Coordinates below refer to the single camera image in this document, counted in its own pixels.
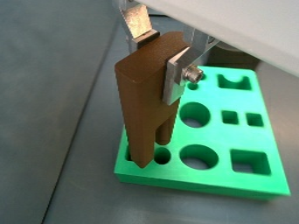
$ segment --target screw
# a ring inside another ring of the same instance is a hole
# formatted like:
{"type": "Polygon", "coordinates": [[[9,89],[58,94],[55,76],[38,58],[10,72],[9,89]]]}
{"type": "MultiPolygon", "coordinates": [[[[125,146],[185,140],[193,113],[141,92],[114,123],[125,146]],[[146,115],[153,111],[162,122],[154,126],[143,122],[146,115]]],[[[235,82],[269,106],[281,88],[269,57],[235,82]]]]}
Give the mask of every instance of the screw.
{"type": "Polygon", "coordinates": [[[185,69],[185,79],[191,83],[198,83],[202,79],[202,76],[203,71],[194,64],[189,65],[189,67],[185,69]]]}

